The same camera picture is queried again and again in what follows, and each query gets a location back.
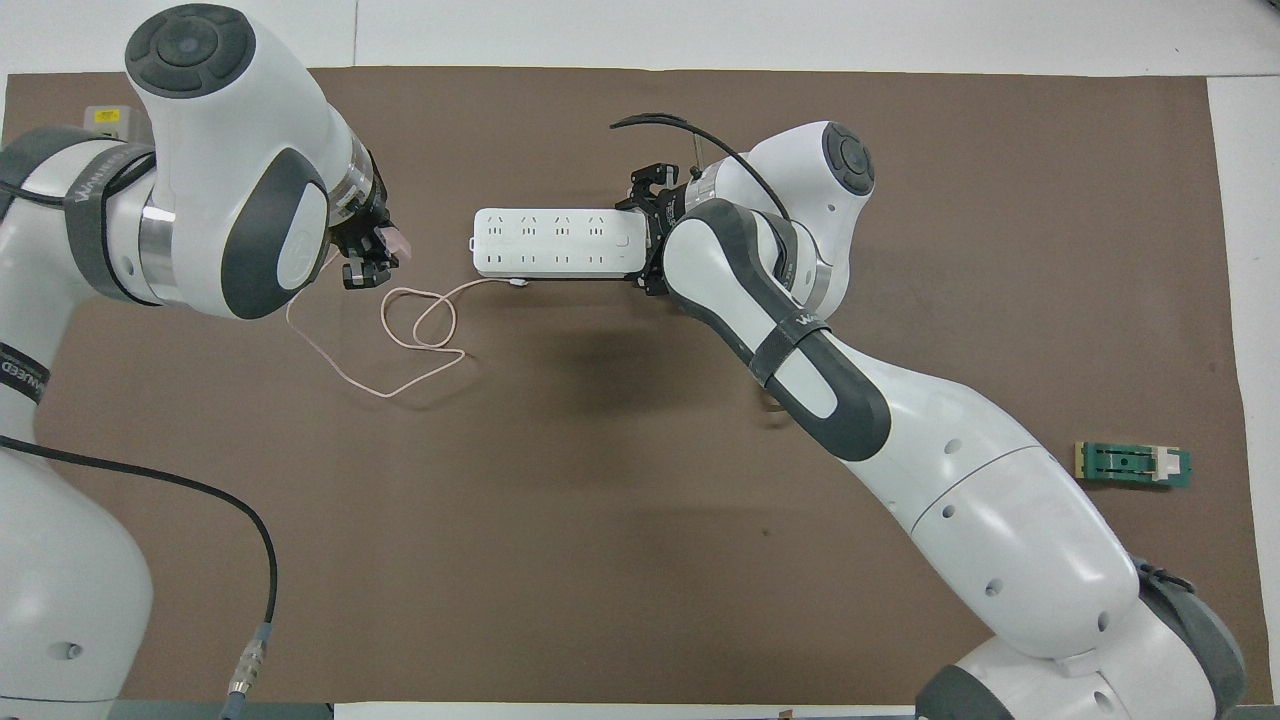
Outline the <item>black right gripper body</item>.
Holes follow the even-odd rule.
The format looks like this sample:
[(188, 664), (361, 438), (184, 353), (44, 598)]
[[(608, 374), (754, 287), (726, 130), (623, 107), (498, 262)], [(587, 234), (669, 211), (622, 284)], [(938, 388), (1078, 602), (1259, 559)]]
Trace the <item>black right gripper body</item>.
[(699, 191), (696, 181), (680, 184), (678, 170), (655, 170), (648, 190), (649, 272), (663, 270), (662, 254), (671, 231), (687, 211), (709, 199)]

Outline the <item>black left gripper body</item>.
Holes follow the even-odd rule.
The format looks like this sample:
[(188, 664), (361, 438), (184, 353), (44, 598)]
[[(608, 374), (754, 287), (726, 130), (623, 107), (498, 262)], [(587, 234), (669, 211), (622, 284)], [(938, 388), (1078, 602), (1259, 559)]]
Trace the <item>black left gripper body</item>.
[(369, 150), (352, 150), (344, 177), (335, 184), (335, 247), (344, 258), (385, 249), (367, 249), (362, 240), (370, 225), (390, 225), (387, 187)]

